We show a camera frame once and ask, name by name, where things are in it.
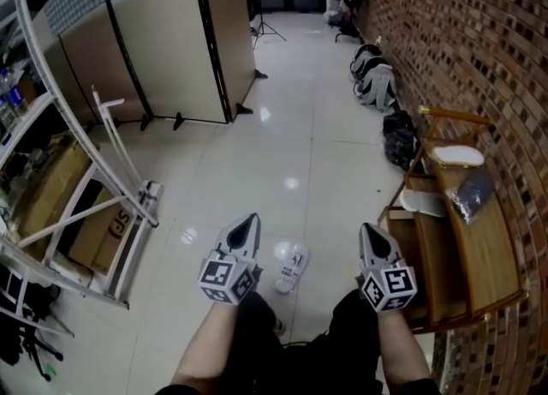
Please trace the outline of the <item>black tripod light stand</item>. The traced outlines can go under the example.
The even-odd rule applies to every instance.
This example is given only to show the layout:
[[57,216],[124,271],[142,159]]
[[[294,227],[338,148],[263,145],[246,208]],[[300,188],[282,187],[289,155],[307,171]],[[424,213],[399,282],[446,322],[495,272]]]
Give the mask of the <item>black tripod light stand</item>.
[[282,41],[287,39],[276,31],[264,20],[263,7],[261,0],[247,0],[247,8],[250,20],[250,31],[253,39],[253,48],[256,48],[260,38],[264,36],[278,36]]

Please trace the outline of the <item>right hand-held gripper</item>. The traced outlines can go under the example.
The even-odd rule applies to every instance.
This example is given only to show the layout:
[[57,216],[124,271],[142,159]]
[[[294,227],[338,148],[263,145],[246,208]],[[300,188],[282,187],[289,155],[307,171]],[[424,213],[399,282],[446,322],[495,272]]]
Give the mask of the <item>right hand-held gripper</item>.
[[401,310],[418,292],[414,269],[402,260],[397,240],[384,229],[364,223],[359,231],[363,281],[360,297],[376,313]]

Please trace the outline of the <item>white plate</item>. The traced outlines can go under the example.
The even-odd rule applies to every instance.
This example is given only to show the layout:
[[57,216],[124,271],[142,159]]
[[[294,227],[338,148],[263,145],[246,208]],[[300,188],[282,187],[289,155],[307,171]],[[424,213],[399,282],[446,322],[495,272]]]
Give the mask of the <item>white plate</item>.
[[478,149],[465,145],[434,147],[431,157],[444,166],[480,167],[485,163],[485,158]]

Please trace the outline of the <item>person's black trousers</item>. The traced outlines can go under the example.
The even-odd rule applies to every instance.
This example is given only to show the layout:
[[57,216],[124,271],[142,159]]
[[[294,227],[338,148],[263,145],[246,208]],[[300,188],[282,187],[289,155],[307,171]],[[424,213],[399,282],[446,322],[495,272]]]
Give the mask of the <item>person's black trousers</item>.
[[245,298],[216,395],[382,395],[378,318],[359,291],[335,306],[327,333],[303,346],[283,347],[276,320],[261,295]]

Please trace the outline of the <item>white slipper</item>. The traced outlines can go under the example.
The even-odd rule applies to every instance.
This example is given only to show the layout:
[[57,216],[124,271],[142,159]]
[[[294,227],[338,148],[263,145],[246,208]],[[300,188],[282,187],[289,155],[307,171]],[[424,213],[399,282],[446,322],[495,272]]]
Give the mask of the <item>white slipper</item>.
[[441,194],[403,189],[398,196],[401,206],[409,212],[443,218],[447,216],[447,207]]

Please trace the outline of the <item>dark grey plastic bag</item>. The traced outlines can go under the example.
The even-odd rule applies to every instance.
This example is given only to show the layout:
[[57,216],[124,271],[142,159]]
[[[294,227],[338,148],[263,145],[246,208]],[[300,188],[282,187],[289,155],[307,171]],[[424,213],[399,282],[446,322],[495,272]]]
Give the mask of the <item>dark grey plastic bag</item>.
[[457,188],[446,189],[445,194],[457,215],[471,224],[495,193],[495,183],[484,168],[471,171]]

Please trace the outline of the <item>person's right forearm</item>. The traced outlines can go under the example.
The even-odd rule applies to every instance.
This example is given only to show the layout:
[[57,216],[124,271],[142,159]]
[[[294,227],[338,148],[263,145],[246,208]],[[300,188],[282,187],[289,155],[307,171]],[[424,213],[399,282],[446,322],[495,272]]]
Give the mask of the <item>person's right forearm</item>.
[[407,383],[431,378],[424,351],[400,311],[378,313],[378,337],[384,377],[391,393]]

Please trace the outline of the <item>black and white printed bag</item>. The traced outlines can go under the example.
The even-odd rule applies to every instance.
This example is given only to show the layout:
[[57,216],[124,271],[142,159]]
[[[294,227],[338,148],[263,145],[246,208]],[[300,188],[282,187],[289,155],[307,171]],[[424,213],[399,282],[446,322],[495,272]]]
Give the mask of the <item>black and white printed bag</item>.
[[383,120],[384,156],[408,171],[418,152],[417,129],[406,111],[395,111]]

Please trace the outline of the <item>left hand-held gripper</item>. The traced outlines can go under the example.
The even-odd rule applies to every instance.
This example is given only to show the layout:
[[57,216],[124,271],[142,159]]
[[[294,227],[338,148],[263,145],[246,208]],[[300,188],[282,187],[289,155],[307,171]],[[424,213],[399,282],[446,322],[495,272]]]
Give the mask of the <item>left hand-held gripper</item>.
[[260,234],[261,220],[257,213],[237,218],[222,229],[216,242],[218,250],[212,250],[202,260],[197,279],[211,301],[237,306],[256,289],[261,268],[254,258]]

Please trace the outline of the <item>beige folding partition screen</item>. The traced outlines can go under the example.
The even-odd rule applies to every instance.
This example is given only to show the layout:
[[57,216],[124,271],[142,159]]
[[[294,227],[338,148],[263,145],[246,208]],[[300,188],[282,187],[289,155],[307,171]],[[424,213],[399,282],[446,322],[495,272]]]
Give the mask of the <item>beige folding partition screen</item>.
[[230,123],[258,74],[247,0],[47,0],[33,25],[83,125],[95,95],[124,123]]

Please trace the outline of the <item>printed cardboard box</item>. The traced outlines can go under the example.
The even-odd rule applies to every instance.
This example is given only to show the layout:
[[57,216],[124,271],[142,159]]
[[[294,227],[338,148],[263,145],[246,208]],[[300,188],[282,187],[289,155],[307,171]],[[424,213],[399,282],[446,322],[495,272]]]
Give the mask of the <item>printed cardboard box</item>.
[[108,206],[83,219],[68,257],[106,275],[134,215],[121,203]]

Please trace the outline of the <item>large plain cardboard box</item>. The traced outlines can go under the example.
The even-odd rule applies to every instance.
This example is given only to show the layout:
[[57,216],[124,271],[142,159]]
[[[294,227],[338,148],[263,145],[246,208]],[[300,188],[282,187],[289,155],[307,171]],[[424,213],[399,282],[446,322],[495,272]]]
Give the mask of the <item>large plain cardboard box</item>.
[[91,165],[69,132],[51,138],[52,155],[30,182],[17,205],[10,237],[16,243],[55,224]]

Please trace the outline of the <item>person's black shirt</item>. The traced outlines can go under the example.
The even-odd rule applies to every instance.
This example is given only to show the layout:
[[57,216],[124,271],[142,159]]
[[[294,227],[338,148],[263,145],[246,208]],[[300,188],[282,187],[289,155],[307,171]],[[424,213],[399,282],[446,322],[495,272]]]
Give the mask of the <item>person's black shirt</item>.
[[[383,395],[382,393],[382,384],[380,381],[375,380],[370,387],[366,389],[365,392],[343,392],[342,389],[336,390],[333,393],[328,393],[327,391],[323,392],[313,392],[312,389],[306,389],[300,392],[286,392],[281,395]],[[203,395],[195,388],[191,386],[183,385],[170,385],[160,389],[154,395]],[[394,393],[391,395],[441,395],[441,392],[438,389],[436,383],[431,379],[422,379],[411,381],[400,386]]]

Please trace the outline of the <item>wooden shoe rack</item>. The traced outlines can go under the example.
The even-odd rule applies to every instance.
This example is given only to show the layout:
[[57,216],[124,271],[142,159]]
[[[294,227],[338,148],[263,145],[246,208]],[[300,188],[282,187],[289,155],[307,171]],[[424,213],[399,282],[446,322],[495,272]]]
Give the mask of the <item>wooden shoe rack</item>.
[[[432,124],[378,224],[397,240],[414,269],[418,292],[405,315],[411,329],[423,334],[473,324],[518,302],[525,291],[496,193],[471,224],[457,215],[445,194],[471,171],[488,170],[485,155],[481,152],[485,163],[480,167],[444,166],[431,157],[434,147],[465,145],[479,150],[479,133],[491,126],[491,120],[427,106],[421,106],[419,112],[431,117]],[[403,189],[441,194],[447,216],[406,211],[398,200]]]

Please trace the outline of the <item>white shoe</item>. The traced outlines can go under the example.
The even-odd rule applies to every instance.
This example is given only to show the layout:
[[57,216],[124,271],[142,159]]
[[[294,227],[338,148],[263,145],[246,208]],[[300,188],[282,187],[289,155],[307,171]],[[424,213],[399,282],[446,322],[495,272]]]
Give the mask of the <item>white shoe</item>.
[[281,242],[275,247],[275,256],[280,260],[275,290],[281,294],[293,293],[307,267],[308,247],[302,243]]

